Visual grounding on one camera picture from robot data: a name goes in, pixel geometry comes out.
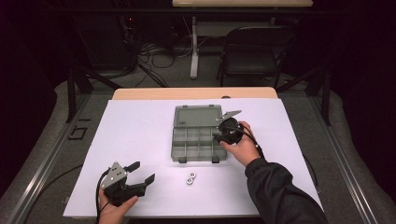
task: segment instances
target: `chair seat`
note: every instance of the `chair seat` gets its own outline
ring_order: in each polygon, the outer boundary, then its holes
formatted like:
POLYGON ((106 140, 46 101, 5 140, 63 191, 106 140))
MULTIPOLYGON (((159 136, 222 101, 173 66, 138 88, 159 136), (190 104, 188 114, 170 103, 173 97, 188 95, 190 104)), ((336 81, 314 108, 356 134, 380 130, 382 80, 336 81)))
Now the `chair seat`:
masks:
POLYGON ((279 73, 276 58, 269 47, 229 45, 225 52, 223 72, 227 76, 274 77, 279 73))

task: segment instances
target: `black jacket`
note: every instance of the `black jacket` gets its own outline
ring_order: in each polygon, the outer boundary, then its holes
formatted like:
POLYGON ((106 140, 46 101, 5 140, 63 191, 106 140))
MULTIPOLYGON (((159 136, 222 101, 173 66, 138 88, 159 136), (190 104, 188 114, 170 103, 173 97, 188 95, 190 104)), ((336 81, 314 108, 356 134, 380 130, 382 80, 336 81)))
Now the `black jacket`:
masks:
POLYGON ((246 168, 247 189, 266 224, 328 223, 318 203, 295 187, 282 165, 256 159, 246 168))

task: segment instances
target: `person's right hand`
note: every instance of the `person's right hand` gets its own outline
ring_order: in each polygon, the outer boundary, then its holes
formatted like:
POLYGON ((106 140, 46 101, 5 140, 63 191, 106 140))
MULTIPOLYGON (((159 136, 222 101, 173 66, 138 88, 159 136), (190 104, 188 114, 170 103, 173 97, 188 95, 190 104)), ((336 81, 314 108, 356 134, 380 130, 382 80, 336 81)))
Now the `person's right hand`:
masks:
MULTIPOLYGON (((239 123, 245 127, 244 132, 251 133, 253 136, 253 131, 250 130, 250 125, 244 121, 239 121, 239 123)), ((229 145, 223 141, 220 142, 220 145, 227 151, 233 153, 235 158, 244 166, 247 166, 251 161, 254 161, 260 157, 253 141, 245 134, 242 136, 241 141, 239 141, 237 145, 229 145)))

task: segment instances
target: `black horizontal bar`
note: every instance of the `black horizontal bar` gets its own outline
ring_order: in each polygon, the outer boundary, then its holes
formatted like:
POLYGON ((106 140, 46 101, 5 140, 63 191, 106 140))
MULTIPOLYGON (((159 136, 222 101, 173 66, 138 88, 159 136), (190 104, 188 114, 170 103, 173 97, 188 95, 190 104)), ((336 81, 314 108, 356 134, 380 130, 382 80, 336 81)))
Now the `black horizontal bar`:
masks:
POLYGON ((284 8, 47 8, 44 12, 55 15, 132 15, 132 16, 249 16, 249 17, 339 17, 346 16, 343 10, 314 10, 305 7, 284 8))

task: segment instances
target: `chair backrest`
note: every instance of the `chair backrest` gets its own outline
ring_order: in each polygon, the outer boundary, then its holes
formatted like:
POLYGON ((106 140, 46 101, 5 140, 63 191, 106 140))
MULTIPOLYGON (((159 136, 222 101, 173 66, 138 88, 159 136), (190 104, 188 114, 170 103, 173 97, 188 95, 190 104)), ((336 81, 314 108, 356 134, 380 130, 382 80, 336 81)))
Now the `chair backrest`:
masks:
POLYGON ((281 47, 290 45, 295 33, 287 26, 246 26, 226 35, 225 45, 281 47))

